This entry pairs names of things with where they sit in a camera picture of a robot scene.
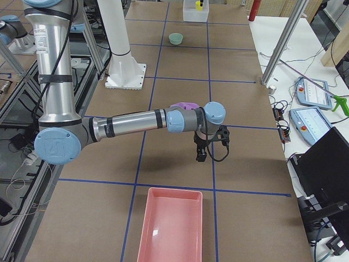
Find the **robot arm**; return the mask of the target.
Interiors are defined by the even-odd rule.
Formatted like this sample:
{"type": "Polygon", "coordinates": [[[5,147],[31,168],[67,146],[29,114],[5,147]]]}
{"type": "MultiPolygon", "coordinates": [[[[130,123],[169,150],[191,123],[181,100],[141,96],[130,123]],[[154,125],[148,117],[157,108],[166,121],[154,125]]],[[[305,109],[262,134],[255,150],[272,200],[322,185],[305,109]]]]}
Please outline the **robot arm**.
{"type": "Polygon", "coordinates": [[[122,3],[99,1],[98,8],[109,42],[106,73],[106,93],[102,100],[97,85],[89,94],[88,110],[77,113],[71,72],[69,34],[74,27],[86,29],[82,1],[24,1],[26,19],[32,24],[38,63],[38,83],[41,88],[38,106],[43,109],[34,139],[39,158],[53,165],[64,165],[76,159],[90,144],[121,135],[167,129],[171,133],[193,132],[196,160],[204,162],[212,156],[210,145],[230,143],[230,133],[224,125],[226,110],[218,102],[205,106],[180,102],[168,108],[136,111],[109,117],[94,116],[91,110],[104,110],[116,101],[112,90],[140,90],[147,66],[138,63],[131,54],[122,3]]]}
{"type": "Polygon", "coordinates": [[[28,35],[22,22],[16,15],[1,16],[1,41],[9,45],[15,39],[22,39],[28,35]]]}

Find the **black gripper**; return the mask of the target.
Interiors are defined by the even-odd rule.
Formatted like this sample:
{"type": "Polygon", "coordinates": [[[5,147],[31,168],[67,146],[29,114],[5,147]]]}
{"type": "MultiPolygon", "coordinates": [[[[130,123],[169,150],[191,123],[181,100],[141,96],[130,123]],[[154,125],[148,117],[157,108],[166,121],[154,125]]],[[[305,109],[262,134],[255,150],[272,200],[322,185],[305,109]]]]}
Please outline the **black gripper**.
{"type": "Polygon", "coordinates": [[[208,136],[203,132],[195,132],[194,133],[194,143],[196,144],[196,160],[198,162],[205,162],[207,158],[206,148],[208,148],[208,153],[211,156],[211,152],[209,150],[209,144],[215,138],[215,134],[209,134],[208,136]]]}

